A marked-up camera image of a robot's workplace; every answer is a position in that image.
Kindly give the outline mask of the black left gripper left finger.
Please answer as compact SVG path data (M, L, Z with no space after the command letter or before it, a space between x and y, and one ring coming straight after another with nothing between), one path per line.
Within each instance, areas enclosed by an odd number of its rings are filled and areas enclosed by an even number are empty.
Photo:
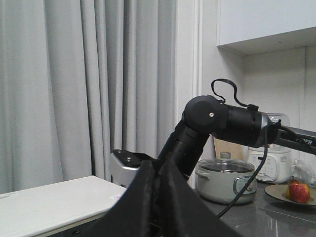
M134 180L105 216L83 231L83 237L155 237L152 220L155 170L142 162Z

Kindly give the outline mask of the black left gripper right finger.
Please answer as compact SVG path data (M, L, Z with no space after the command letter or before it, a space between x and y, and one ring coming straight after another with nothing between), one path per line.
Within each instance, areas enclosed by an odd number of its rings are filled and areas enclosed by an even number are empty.
M161 170L159 197L164 237L240 236L203 204L171 159Z

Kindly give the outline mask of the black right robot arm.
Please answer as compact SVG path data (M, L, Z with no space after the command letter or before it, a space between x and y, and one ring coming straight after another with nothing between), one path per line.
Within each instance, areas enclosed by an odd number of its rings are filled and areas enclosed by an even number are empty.
M191 99L158 157L160 227L165 237L237 236L187 184L209 136L254 148L274 143L316 152L314 132L271 122L255 105L231 106L210 95Z

